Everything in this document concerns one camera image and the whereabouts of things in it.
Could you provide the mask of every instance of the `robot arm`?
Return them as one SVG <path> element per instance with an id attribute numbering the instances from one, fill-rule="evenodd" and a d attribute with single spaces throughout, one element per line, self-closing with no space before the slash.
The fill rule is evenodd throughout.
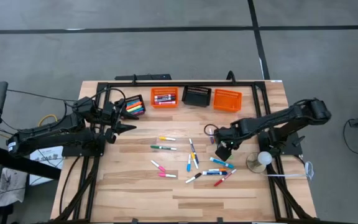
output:
<path id="1" fill-rule="evenodd" d="M 53 146 L 93 150 L 103 144 L 104 140 L 114 143 L 115 133 L 121 134 L 136 128 L 136 126 L 121 124 L 120 118 L 139 119 L 126 111 L 124 99 L 114 104 L 109 102 L 103 109 L 99 109 L 94 100 L 84 97 L 71 107 L 72 114 L 65 115 L 54 123 L 18 130 L 6 142 L 10 155 L 26 156 L 37 149 Z M 110 128 L 105 134 L 95 133 L 85 126 L 85 121 L 91 124 L 107 125 Z"/>
<path id="2" fill-rule="evenodd" d="M 301 100 L 285 110 L 260 118 L 242 118 L 231 123 L 230 128 L 215 129 L 213 136 L 218 144 L 215 153 L 225 161 L 231 155 L 231 151 L 237 150 L 244 140 L 261 132 L 268 133 L 270 145 L 275 147 L 275 144 L 286 141 L 288 135 L 299 129 L 309 124 L 325 124 L 330 118 L 331 113 L 323 101 Z M 281 128 L 274 128 L 274 126 L 284 123 L 286 124 Z"/>

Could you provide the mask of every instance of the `yellow cable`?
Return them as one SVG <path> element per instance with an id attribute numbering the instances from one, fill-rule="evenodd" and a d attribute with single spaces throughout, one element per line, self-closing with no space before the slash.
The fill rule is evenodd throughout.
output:
<path id="1" fill-rule="evenodd" d="M 7 138 L 7 139 L 10 139 L 11 137 L 8 137 L 8 136 L 6 136 L 6 135 L 4 135 L 4 134 L 0 134 L 0 136 L 2 136 L 2 137 L 4 137 L 4 138 Z"/>
<path id="2" fill-rule="evenodd" d="M 54 115 L 54 114 L 48 114 L 48 115 L 44 116 L 44 117 L 40 120 L 40 122 L 38 122 L 38 127 L 41 126 L 42 123 L 43 123 L 43 121 L 45 121 L 45 119 L 47 119 L 47 118 L 55 118 L 55 120 L 57 121 L 56 115 Z"/>

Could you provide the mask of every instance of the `orange plastic basket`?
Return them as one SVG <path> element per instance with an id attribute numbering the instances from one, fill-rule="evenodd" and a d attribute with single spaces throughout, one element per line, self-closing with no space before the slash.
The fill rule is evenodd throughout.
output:
<path id="1" fill-rule="evenodd" d="M 156 108 L 175 108 L 178 106 L 178 88 L 177 87 L 166 87 L 166 88 L 152 88 L 151 89 L 151 105 Z M 167 95 L 167 94 L 175 94 L 175 104 L 172 105 L 158 105 L 154 103 L 154 96 L 157 95 Z"/>
<path id="2" fill-rule="evenodd" d="M 214 109 L 228 112 L 241 110 L 242 93 L 236 91 L 215 89 Z"/>

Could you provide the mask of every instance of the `black basket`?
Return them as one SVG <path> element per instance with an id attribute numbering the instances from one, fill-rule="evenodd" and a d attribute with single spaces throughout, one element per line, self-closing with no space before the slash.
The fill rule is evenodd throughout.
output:
<path id="1" fill-rule="evenodd" d="M 140 100 L 140 102 L 142 102 L 142 107 L 143 107 L 143 113 L 137 114 L 136 116 L 142 115 L 142 114 L 146 113 L 146 107 L 145 107 L 145 105 L 144 105 L 144 101 L 143 101 L 142 95 L 131 96 L 131 97 L 125 99 L 125 101 L 126 101 L 127 104 L 130 103 L 130 102 L 132 102 L 132 101 L 135 101 L 135 100 L 136 100 L 136 101 L 137 101 L 137 100 Z"/>
<path id="2" fill-rule="evenodd" d="M 185 86 L 181 100 L 186 105 L 206 107 L 211 101 L 211 92 L 210 88 Z"/>

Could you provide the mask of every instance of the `box of markers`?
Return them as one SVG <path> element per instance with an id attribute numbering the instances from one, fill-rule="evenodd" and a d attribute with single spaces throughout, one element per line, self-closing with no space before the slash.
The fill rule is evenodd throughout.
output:
<path id="1" fill-rule="evenodd" d="M 136 116 L 142 115 L 146 112 L 142 95 L 136 95 L 126 98 L 127 111 Z"/>
<path id="2" fill-rule="evenodd" d="M 175 108 L 178 106 L 178 88 L 151 88 L 151 105 L 156 108 Z"/>

